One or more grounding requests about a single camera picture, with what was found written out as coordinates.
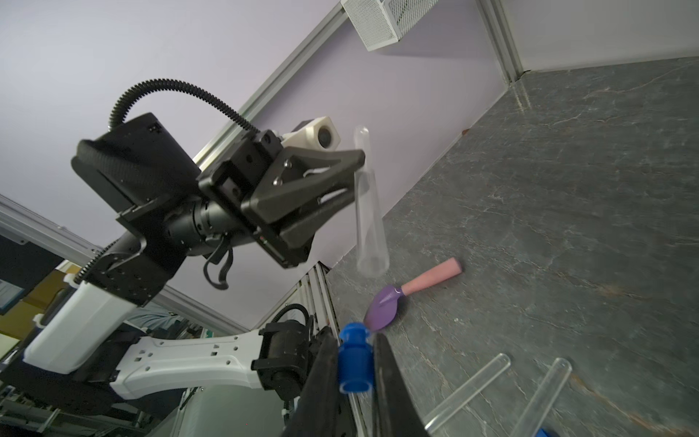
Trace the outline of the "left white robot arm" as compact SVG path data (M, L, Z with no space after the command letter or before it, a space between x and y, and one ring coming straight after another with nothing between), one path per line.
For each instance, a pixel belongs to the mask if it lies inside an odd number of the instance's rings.
M243 129L233 146L199 169L152 114L130 118L147 95L179 92L218 109ZM280 267L306 262L316 232L355 200L365 164L340 151L328 118L280 136L254 127L204 89L176 79L138 83L116 102L107 134L78 144L74 171L118 213L125 233L68 281L1 379L56 408L82 415L130 402L154 412L158 393L210 385L299 397L329 330L275 316L265 327L210 339L167 340L127 325L189 257L220 267L209 284L229 288L234 249L255 243Z

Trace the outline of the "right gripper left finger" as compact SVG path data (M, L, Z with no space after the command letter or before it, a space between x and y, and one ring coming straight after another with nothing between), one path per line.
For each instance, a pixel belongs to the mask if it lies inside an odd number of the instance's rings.
M301 395L298 408L285 427L284 437L334 436L337 426L339 346L330 327L319 332L320 349Z

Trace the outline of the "test tube blue stopper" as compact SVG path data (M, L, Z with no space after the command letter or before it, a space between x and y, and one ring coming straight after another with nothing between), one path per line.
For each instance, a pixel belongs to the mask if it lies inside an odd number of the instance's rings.
M529 401L519 421L511 432L511 437L534 437L546 419L553 404L568 381L573 366L564 358L556 358L548 373Z
M373 169L369 129L355 127L354 144L365 156L355 173L357 270L365 278L379 278L390 267L390 255L380 210L376 174Z
M424 429L428 435L435 435L438 429L449 422L458 411L490 386L511 365L511 358L505 353L499 353L490 360L423 418Z

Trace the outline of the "white mesh wall basket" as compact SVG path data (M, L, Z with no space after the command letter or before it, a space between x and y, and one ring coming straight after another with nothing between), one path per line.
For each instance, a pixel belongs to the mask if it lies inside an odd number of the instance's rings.
M396 44L438 0L341 0L340 4L368 51Z

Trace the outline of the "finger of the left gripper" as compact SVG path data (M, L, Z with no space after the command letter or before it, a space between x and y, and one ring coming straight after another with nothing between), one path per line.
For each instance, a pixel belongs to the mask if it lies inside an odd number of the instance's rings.
M359 149L322 152L286 147L243 201L242 212L269 224L299 215L313 200L344 189L365 158Z
M314 198L282 220L280 238L291 249L311 244L316 233L354 200L352 189L339 189L324 197Z

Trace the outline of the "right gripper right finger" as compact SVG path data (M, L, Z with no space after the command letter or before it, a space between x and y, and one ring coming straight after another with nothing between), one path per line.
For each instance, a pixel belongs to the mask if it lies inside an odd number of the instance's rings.
M383 437L428 437L418 415L391 344L382 333L374 337L374 389L372 400L372 432Z

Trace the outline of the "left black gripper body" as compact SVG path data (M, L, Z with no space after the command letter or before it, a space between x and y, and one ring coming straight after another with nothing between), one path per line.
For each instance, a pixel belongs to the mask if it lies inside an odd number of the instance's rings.
M265 223L241 204L285 149L270 130L247 133L206 170L199 169L158 119L147 114L101 138L78 144L76 174L116 211L124 235L76 276L134 304L149 302L188 257L202 257L220 273L210 284L228 287L238 246L255 243L285 269L309 258L311 244L291 249L281 221Z

